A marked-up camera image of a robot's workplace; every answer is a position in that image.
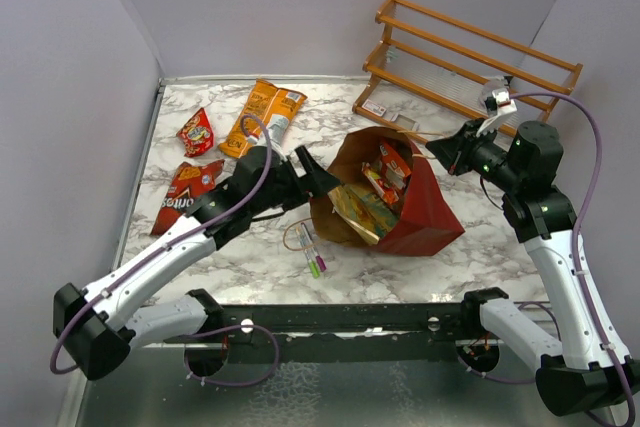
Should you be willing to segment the red brown paper bag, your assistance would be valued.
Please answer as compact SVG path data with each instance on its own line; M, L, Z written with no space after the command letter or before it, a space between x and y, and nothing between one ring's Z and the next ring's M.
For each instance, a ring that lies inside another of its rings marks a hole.
M313 199L310 204L315 232L320 239L345 247L389 255L433 256L461 236L464 228L445 201L429 161L406 134L386 127L349 133L328 172L342 185L361 183L374 190L361 168L363 163L369 163L380 173L381 140L389 142L412 171L406 189L396 190L399 203L394 207L387 205L399 218L396 226L378 244L367 245L333 210L329 196L325 196Z

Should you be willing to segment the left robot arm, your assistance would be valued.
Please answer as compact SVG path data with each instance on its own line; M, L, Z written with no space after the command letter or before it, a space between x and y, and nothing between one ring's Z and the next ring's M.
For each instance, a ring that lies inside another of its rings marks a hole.
M293 210L322 198L339 180L308 150L295 150L304 173L286 156L257 146L241 157L230 177L199 196L156 241L110 274L84 288L72 283L53 297L53 333L57 339L50 370L60 352L86 379L113 372L129 353L149 343L181 336L206 342L220 332L216 303L207 293L190 292L169 304L147 301L196 262L219 251L249 230L255 217L270 209Z

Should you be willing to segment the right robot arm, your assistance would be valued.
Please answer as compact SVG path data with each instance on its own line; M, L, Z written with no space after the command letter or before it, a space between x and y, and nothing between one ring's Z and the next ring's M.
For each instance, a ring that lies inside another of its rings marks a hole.
M467 121L427 150L449 174L476 172L502 193L503 215L543 281L560 336L554 338L499 292L469 292L476 304L459 314L461 330L497 336L535 375L547 409L556 416L592 413L631 402L639 390L639 364L621 342L590 275L577 215L553 183L563 155L557 130L522 123L508 149Z

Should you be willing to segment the red doritos chip bag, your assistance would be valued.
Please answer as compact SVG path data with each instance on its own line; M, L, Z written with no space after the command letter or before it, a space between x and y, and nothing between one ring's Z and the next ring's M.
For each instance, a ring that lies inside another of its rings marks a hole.
M162 200L150 235L163 235L199 196L212 190L224 163L223 159L200 166L182 162Z

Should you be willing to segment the yellow kettle chips bag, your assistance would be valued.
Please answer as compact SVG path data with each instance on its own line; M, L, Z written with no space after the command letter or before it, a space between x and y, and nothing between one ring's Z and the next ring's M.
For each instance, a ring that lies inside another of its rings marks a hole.
M219 145L220 150L230 157L240 158L251 147L265 144L264 134L256 121L253 118L242 121L246 115L258 118L266 127L271 142L280 146L306 99L302 92L258 79L229 135Z

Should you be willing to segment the gold foil snack bag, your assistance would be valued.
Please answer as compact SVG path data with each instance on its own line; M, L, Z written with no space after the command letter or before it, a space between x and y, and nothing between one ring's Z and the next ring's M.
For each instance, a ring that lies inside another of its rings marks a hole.
M344 184L328 196L333 210L367 245L378 244L398 223L398 216L364 184Z

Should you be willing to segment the red cheez-it snack bag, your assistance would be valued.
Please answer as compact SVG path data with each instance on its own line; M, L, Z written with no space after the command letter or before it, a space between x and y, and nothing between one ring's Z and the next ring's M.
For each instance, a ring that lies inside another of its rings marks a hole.
M176 133L176 137L182 141L186 157L198 157L210 150L215 139L205 109L197 110Z

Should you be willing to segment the colourful orange candy bag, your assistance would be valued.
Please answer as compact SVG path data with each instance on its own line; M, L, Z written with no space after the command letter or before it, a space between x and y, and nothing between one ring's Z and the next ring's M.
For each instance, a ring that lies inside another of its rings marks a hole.
M361 171L378 196L389 207L394 207L399 203L400 197L396 190L369 163L363 163Z

